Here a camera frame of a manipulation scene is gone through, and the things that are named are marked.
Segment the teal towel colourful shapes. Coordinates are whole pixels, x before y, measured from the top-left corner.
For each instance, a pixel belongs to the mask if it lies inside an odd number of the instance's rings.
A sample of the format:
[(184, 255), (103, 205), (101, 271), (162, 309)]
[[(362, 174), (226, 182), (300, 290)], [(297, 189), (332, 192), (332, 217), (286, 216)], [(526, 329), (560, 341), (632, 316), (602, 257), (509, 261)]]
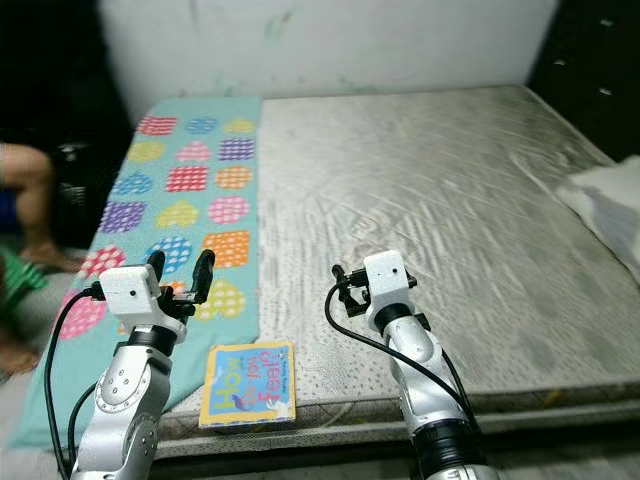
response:
[(188, 321), (175, 347), (169, 406), (205, 384), (215, 346), (252, 344), (259, 338), (259, 192), (255, 97), (184, 97), (156, 104), (138, 124), (109, 197), (91, 225), (90, 251), (78, 273), (50, 275), (20, 311), (36, 316), (37, 342), (46, 346), (54, 321), (64, 324), (52, 366), (52, 402), (60, 429), (83, 433), (93, 403), (77, 417), (70, 407), (100, 379), (116, 346), (128, 338), (105, 303), (81, 291), (111, 268), (165, 257), (160, 282), (175, 292), (191, 287), (198, 256), (211, 251), (215, 270), (209, 298)]

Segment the blue yellow children's book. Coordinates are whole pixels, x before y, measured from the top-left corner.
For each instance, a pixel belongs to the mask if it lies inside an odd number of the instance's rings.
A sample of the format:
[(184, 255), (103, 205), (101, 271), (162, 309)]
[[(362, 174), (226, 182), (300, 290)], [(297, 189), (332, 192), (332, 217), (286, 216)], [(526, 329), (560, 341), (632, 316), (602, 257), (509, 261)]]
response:
[(294, 346), (287, 340), (216, 346), (207, 356), (202, 429), (297, 419)]

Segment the grey quilted mattress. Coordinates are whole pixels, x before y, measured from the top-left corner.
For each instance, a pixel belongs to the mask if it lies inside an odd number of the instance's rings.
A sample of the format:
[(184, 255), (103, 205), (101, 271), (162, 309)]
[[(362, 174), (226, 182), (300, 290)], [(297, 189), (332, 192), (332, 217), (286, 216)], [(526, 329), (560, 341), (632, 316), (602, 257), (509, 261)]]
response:
[(640, 285), (556, 196), (602, 156), (521, 87), (261, 100), (259, 338), (294, 346), (297, 419), (202, 429), (161, 457), (403, 442), (390, 358), (330, 329), (330, 268), (402, 252), (486, 433), (640, 420)]

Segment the black bag white print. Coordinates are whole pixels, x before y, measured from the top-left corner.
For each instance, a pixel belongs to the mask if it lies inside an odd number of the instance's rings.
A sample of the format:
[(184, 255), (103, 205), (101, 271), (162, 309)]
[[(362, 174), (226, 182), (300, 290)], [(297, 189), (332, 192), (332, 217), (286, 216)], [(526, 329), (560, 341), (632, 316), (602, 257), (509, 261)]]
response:
[(87, 250), (92, 241), (88, 232), (90, 219), (90, 180), (82, 159), (87, 143), (69, 142), (52, 151), (55, 170), (55, 237), (65, 247)]

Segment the green plastic stool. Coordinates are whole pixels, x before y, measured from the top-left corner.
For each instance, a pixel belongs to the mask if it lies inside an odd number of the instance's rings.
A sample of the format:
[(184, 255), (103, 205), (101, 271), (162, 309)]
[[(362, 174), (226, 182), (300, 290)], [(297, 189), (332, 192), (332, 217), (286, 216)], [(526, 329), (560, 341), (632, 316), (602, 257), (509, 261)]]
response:
[(18, 253), (1, 248), (0, 259), (3, 262), (3, 280), (1, 280), (1, 320), (8, 321), (14, 308), (27, 294), (40, 291), (47, 283), (46, 275), (38, 266), (24, 260)]

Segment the seated person grey shorts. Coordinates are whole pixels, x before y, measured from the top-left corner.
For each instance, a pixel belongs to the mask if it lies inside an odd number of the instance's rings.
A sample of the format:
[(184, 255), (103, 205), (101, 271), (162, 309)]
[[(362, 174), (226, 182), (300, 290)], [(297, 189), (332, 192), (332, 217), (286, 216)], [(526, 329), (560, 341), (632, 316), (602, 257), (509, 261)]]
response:
[[(76, 273), (82, 261), (65, 255), (52, 236), (52, 200), (55, 170), (49, 156), (37, 148), (3, 143), (1, 145), (1, 229), (10, 230), (22, 241), (14, 250), (47, 273)], [(8, 321), (1, 320), (0, 365), (3, 374), (28, 372), (38, 364), (38, 353), (19, 338), (14, 308)]]

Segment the white pillow green tree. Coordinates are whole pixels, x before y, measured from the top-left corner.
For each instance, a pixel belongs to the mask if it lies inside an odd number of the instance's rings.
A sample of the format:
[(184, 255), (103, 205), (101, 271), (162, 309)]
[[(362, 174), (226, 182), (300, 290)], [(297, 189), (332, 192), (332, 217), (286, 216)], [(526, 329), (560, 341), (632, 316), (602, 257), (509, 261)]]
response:
[(640, 285), (640, 155), (568, 175), (556, 196)]

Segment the black tufted headboard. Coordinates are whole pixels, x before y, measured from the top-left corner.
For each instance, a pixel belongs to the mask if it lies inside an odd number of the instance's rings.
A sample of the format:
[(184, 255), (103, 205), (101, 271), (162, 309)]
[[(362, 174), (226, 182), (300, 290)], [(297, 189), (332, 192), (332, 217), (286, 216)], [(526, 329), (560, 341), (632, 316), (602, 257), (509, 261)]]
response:
[(640, 0), (559, 0), (527, 87), (604, 155), (640, 156)]

